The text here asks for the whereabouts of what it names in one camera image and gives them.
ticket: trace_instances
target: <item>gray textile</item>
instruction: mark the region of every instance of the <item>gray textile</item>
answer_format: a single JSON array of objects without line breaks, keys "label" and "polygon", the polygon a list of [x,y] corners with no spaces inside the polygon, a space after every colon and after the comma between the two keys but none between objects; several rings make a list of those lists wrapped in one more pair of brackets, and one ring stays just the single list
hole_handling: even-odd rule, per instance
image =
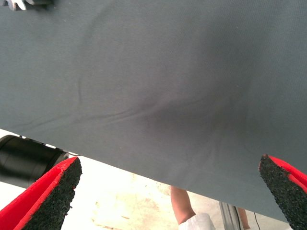
[{"label": "gray textile", "polygon": [[267,153],[307,173],[306,9],[236,0],[0,7],[0,127],[285,220],[258,164]]}]

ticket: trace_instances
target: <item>machine part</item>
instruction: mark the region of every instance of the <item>machine part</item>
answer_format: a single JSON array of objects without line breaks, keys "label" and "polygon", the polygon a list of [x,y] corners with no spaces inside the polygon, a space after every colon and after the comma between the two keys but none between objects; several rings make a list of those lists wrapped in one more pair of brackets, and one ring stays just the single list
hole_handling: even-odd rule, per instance
[{"label": "machine part", "polygon": [[51,0],[0,0],[0,6],[9,6],[12,11],[27,10],[29,6],[51,4]]},{"label": "machine part", "polygon": [[0,139],[0,181],[27,188],[68,156],[29,138],[4,136]]},{"label": "machine part", "polygon": [[241,217],[233,205],[219,201],[225,230],[243,230]]}]

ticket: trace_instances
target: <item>black cylinder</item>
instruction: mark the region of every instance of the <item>black cylinder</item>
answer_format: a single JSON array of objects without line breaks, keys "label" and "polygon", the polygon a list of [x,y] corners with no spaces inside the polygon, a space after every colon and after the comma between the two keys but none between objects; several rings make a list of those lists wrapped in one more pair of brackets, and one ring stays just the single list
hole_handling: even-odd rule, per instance
[{"label": "black cylinder", "polygon": [[12,135],[0,139],[0,181],[27,188],[68,153],[29,138]]}]

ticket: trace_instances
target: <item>person's leg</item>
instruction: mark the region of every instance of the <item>person's leg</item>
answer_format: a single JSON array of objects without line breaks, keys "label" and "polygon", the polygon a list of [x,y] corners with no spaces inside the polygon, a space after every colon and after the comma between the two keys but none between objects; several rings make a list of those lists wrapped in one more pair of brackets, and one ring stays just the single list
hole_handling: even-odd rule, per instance
[{"label": "person's leg", "polygon": [[171,200],[174,214],[179,225],[195,216],[186,190],[171,186]]},{"label": "person's leg", "polygon": [[239,211],[239,215],[241,217],[243,228],[244,229],[250,229],[250,226],[248,225],[248,217],[246,215],[245,209],[238,207],[238,211]]}]

